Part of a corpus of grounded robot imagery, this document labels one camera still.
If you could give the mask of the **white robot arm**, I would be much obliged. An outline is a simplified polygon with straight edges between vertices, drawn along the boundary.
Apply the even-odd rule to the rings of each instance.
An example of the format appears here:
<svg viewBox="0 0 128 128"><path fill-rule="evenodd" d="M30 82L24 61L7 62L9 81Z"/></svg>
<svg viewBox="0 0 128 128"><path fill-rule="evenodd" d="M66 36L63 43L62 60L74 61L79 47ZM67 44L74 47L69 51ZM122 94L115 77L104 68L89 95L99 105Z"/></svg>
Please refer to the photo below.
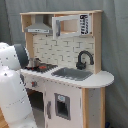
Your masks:
<svg viewBox="0 0 128 128"><path fill-rule="evenodd" d="M9 128L37 128L19 70L29 63L21 44L0 43L0 108Z"/></svg>

